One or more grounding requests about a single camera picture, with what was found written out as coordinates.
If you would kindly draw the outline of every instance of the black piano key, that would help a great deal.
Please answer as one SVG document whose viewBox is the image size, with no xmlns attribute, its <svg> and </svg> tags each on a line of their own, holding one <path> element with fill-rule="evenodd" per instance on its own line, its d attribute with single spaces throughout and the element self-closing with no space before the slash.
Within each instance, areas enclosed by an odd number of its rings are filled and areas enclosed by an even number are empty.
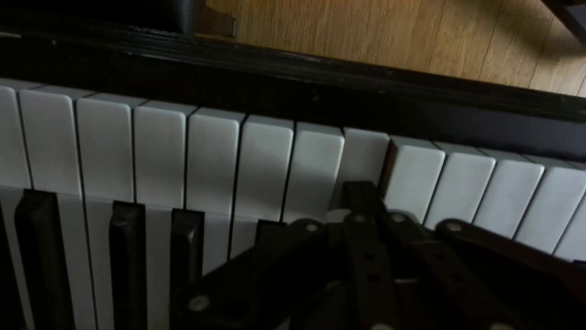
<svg viewBox="0 0 586 330">
<path fill-rule="evenodd" d="M 145 206 L 113 202 L 110 265 L 115 329 L 146 329 Z"/>
<path fill-rule="evenodd" d="M 201 277 L 203 221 L 203 213 L 172 211 L 170 294 Z"/>
<path fill-rule="evenodd" d="M 254 244 L 264 243 L 264 241 L 278 235 L 278 232 L 284 228 L 287 228 L 284 222 L 258 221 Z"/>
<path fill-rule="evenodd" d="M 5 330 L 24 329 L 24 316 L 20 309 L 20 298 L 16 292 L 16 279 L 13 270 L 13 259 L 7 246 L 2 206 L 0 206 L 0 329 L 5 329 Z"/>
<path fill-rule="evenodd" d="M 73 329 L 57 197 L 24 191 L 15 219 L 35 325 L 44 330 Z"/>
</svg>

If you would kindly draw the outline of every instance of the piano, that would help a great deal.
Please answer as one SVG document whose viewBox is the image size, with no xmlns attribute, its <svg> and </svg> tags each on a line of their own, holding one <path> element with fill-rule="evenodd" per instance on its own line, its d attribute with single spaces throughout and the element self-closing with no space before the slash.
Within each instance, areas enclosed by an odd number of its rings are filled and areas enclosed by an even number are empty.
<svg viewBox="0 0 586 330">
<path fill-rule="evenodd" d="M 584 100 L 11 8 L 0 32 L 4 329 L 170 329 L 258 221 L 337 222 L 353 180 L 586 259 Z"/>
</svg>

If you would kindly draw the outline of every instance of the piano keyboard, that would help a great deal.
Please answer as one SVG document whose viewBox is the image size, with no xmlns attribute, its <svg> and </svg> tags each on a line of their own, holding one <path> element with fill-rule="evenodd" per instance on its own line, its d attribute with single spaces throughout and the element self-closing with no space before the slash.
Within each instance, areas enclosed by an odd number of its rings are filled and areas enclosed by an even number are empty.
<svg viewBox="0 0 586 330">
<path fill-rule="evenodd" d="M 0 81 L 0 206 L 27 330 L 165 330 L 174 290 L 251 248 L 258 221 L 328 222 L 342 182 L 379 184 L 430 230 L 460 219 L 586 259 L 582 164 Z M 51 305 L 42 285 L 64 279 Z"/>
</svg>

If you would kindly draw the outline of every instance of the wood grain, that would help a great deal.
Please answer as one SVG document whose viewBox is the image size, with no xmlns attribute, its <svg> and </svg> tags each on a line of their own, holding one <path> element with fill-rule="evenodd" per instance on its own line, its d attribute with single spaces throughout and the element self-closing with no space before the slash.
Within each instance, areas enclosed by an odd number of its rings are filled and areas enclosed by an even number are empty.
<svg viewBox="0 0 586 330">
<path fill-rule="evenodd" d="M 209 0 L 236 43 L 586 98 L 586 48 L 540 0 Z"/>
</svg>

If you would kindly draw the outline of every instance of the wooden panel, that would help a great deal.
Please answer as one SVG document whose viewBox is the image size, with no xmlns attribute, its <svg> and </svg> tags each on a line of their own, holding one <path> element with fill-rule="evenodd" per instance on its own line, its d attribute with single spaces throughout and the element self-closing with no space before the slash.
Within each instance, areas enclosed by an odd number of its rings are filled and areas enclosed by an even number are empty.
<svg viewBox="0 0 586 330">
<path fill-rule="evenodd" d="M 540 0 L 209 0 L 236 43 L 586 96 L 582 48 Z"/>
</svg>

